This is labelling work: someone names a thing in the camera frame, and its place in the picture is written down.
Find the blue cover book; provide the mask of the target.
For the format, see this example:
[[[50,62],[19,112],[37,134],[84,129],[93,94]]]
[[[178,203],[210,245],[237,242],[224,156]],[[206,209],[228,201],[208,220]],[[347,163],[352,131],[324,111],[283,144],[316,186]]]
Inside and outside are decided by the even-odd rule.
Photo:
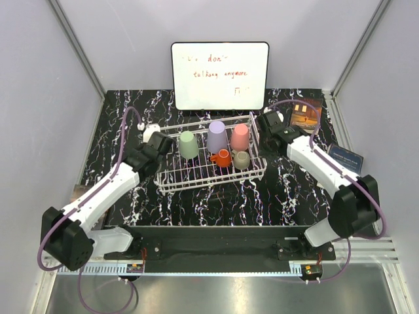
[[[344,147],[340,147],[337,144],[330,144],[327,149],[327,154],[340,165],[349,169],[350,171],[361,174],[363,167],[364,157],[356,154]]]

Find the green plastic cup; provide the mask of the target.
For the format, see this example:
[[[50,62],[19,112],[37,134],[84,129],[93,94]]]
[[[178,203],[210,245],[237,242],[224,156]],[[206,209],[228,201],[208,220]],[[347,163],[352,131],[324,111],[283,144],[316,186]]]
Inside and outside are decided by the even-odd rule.
[[[179,137],[179,153],[187,160],[198,156],[198,143],[195,135],[191,131],[184,131],[181,133]]]

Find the orange ceramic mug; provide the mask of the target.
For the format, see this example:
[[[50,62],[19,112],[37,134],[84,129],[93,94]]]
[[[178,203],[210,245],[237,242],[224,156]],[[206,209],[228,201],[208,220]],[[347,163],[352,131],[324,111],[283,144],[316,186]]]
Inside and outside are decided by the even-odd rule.
[[[227,149],[221,149],[218,153],[212,155],[209,160],[216,163],[217,166],[224,168],[229,167],[232,163],[230,152]]]

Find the pink plastic cup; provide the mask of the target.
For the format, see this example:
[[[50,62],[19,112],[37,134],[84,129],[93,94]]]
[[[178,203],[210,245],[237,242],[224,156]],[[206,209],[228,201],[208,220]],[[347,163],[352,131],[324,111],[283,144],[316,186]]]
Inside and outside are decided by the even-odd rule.
[[[245,151],[249,146],[249,128],[246,124],[238,124],[234,127],[230,138],[232,150]]]

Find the white wire dish rack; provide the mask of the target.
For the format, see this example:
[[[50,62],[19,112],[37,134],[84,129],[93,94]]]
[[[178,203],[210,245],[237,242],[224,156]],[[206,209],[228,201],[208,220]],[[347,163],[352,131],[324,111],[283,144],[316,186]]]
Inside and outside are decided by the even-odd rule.
[[[255,115],[249,113],[222,118],[220,121],[225,125],[227,139],[230,139],[236,125],[245,124],[248,127],[249,167],[244,170],[236,169],[232,165],[219,167],[210,160],[212,153],[207,149],[207,141],[211,120],[162,127],[161,131],[175,140],[174,148],[166,155],[166,161],[154,179],[155,185],[162,194],[235,181],[262,179],[267,168],[267,161],[259,156],[259,132]],[[193,133],[198,144],[198,156],[192,160],[185,159],[179,152],[180,136],[184,131]]]

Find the white whiteboard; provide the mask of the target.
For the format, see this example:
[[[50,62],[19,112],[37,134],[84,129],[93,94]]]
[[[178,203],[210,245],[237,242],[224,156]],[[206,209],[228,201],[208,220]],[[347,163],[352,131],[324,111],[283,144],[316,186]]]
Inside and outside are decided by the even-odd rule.
[[[269,50],[269,44],[264,41],[173,43],[171,57],[177,109],[261,109]]]

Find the beige ceramic mug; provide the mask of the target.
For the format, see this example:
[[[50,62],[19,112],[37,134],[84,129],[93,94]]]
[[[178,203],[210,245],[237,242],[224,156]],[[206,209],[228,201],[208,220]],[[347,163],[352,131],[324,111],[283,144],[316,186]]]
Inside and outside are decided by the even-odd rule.
[[[232,154],[232,163],[233,166],[238,170],[245,170],[250,165],[250,156],[247,151],[243,150],[233,150]]]

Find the purple plastic cup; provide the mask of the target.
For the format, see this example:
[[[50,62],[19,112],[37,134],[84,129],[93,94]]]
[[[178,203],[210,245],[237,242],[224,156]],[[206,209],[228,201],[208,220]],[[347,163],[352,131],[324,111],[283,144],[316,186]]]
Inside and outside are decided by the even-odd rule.
[[[221,149],[228,149],[227,133],[222,121],[213,121],[209,124],[207,149],[217,154]]]

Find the tale of two cities book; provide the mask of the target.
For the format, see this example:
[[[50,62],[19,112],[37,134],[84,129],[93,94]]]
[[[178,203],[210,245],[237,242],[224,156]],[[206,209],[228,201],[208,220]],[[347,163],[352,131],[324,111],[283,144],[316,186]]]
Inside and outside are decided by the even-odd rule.
[[[93,186],[92,185],[81,185],[81,184],[76,184],[73,188],[73,193],[72,196],[70,198],[70,202],[74,202],[77,199],[79,199],[83,194],[85,194],[86,192],[88,192]],[[97,222],[94,223],[92,230],[102,230],[103,226],[105,225],[105,219],[106,216],[108,214],[108,210],[106,210],[106,212],[104,212],[101,217],[97,220]]]

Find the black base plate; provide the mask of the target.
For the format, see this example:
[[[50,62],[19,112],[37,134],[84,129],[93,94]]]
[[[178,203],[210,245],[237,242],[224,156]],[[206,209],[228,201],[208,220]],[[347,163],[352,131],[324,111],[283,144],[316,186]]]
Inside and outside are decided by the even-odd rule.
[[[290,262],[334,261],[331,243],[310,249],[305,226],[136,226],[143,237],[145,272],[268,275],[290,271]]]

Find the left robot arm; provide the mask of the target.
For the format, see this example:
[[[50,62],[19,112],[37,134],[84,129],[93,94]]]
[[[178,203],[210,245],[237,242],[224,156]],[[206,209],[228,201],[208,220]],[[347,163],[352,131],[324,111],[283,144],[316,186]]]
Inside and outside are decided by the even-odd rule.
[[[136,258],[143,239],[139,232],[127,226],[106,230],[93,226],[129,190],[155,176],[173,145],[170,136],[153,132],[81,197],[63,209],[48,208],[42,216],[40,252],[47,252],[71,271],[109,253]]]

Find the orange cover book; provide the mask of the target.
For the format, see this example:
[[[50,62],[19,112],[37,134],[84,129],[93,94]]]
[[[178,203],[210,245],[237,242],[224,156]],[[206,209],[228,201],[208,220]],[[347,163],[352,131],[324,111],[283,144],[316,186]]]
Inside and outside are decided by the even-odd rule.
[[[311,104],[315,110],[302,103],[293,104],[293,112],[290,119],[291,126],[298,126],[307,133],[311,134],[318,124],[318,117],[321,116],[323,100],[322,98],[302,98],[301,101]]]

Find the black marble mat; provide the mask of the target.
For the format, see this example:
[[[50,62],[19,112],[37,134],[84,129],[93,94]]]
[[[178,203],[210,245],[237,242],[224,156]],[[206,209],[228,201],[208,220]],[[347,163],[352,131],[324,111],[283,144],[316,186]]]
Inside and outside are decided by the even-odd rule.
[[[125,149],[142,135],[138,119],[162,126],[226,116],[217,111],[180,111],[172,90],[110,90],[107,92],[81,183],[91,186],[115,164],[120,149],[122,116],[128,107]],[[311,225],[325,218],[331,198],[297,164],[281,157],[268,159],[262,179],[233,182],[161,194],[147,181],[129,191],[105,215],[105,227],[129,226],[270,226]]]

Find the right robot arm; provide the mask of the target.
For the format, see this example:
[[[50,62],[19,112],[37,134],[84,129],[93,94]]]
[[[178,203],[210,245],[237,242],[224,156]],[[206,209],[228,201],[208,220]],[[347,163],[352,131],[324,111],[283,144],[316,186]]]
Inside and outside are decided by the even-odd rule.
[[[378,183],[372,176],[360,177],[333,160],[314,143],[313,135],[298,126],[286,126],[275,111],[259,115],[256,121],[260,155],[283,156],[299,164],[332,199],[327,218],[298,236],[301,257],[312,259],[327,243],[348,239],[378,220],[385,221]]]

